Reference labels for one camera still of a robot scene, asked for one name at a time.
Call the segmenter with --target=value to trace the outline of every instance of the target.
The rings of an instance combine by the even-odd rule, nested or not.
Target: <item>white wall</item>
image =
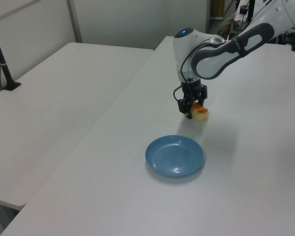
[[[155,49],[180,29],[205,32],[207,0],[71,0],[84,43]]]
[[[14,80],[69,42],[75,38],[66,0],[41,0],[0,20],[0,46]]]

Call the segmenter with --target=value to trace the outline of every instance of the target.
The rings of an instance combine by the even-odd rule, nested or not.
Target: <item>tabletop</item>
[[[295,52],[264,45],[211,81],[204,122],[179,113],[166,37],[2,236],[295,235]],[[201,171],[163,177],[155,139],[198,142]]]
[[[70,43],[0,92],[0,204],[21,209],[153,50]]]

